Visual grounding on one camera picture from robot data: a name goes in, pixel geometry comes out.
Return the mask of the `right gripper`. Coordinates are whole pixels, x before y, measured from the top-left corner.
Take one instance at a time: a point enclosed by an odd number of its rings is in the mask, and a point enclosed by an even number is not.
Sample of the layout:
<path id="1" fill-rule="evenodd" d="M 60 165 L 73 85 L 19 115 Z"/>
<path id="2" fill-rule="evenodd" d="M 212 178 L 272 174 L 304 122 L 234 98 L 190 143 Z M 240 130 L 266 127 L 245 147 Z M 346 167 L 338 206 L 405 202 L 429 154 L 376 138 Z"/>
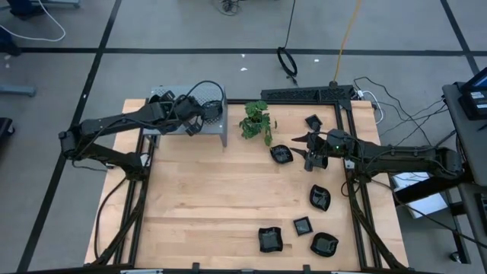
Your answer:
<path id="1" fill-rule="evenodd" d="M 346 154 L 347 133 L 342 130 L 332 129 L 325 132 L 326 139 L 320 137 L 320 132 L 307 132 L 305 135 L 293 138 L 293 142 L 305 142 L 307 151 L 299 148 L 291 150 L 301 155 L 304 162 L 304 169 L 312 171 L 315 167 L 326 169 L 328 158 L 343 158 Z"/>

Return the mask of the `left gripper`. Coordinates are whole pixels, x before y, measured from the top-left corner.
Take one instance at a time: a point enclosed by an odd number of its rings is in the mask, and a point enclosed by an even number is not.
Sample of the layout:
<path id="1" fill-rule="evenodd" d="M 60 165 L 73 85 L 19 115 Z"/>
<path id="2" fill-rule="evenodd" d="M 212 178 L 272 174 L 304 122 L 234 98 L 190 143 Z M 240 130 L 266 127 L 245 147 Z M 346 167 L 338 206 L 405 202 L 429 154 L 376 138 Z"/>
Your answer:
<path id="1" fill-rule="evenodd" d="M 172 91 L 166 91 L 161 95 L 161 101 L 164 103 L 173 103 L 174 100 L 175 95 Z M 185 123 L 185 131 L 189 136 L 198 134 L 202 130 L 202 117 L 193 117 L 193 99 L 191 97 L 178 99 L 174 104 L 171 117 Z"/>

